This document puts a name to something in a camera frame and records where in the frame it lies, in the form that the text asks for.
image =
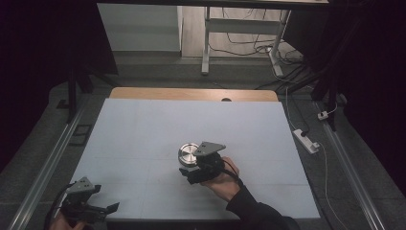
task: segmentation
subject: power strip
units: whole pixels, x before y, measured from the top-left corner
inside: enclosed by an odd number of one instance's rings
[[[313,154],[319,151],[318,148],[320,147],[320,145],[317,142],[315,143],[311,142],[307,136],[302,136],[303,132],[301,129],[296,129],[292,132],[293,134],[295,134],[296,138],[302,143],[302,145],[308,151],[308,153]]]

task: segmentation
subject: hand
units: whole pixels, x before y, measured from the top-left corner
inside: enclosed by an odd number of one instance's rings
[[[237,175],[239,174],[239,169],[231,160],[230,157],[223,156],[222,159],[225,162],[225,169],[234,173],[236,171]],[[200,185],[206,186],[209,189],[213,190],[213,192],[220,198],[224,199],[225,201],[229,202],[239,191],[238,183],[228,174],[221,173],[218,177],[200,183]]]
[[[69,225],[68,221],[66,220],[65,216],[63,216],[60,212],[56,215],[54,222],[51,224],[50,230],[82,230],[86,225],[85,222],[80,221],[77,225],[72,228]]]

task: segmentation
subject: round metal disc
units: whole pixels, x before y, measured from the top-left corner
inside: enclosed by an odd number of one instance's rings
[[[183,145],[178,151],[179,162],[188,168],[196,166],[196,157],[193,153],[197,150],[199,146],[195,143],[188,143]]]

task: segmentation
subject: black sleeve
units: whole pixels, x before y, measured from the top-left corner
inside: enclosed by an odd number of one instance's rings
[[[258,203],[245,186],[230,200],[226,210],[233,212],[241,219],[241,229],[289,229],[277,210],[266,204]]]

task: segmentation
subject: wooden floor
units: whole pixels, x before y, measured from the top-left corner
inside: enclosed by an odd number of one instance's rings
[[[247,20],[272,20],[278,21],[280,19],[279,10],[257,10],[257,9],[224,9],[211,8],[211,18],[233,18],[233,19],[247,19]],[[204,8],[203,7],[183,7],[183,35],[182,35],[182,57],[185,58],[201,58],[203,54],[204,45]],[[209,43],[213,49],[225,50],[237,54],[251,54],[255,53],[255,47],[269,45],[273,43],[274,35],[261,34],[229,34],[233,42],[252,42],[248,44],[232,43],[227,34],[225,33],[210,33]],[[253,54],[250,56],[237,56],[227,54],[225,52],[210,51],[210,57],[225,57],[225,58],[267,58],[264,54]],[[280,50],[290,51],[293,50],[289,45],[282,43]]]

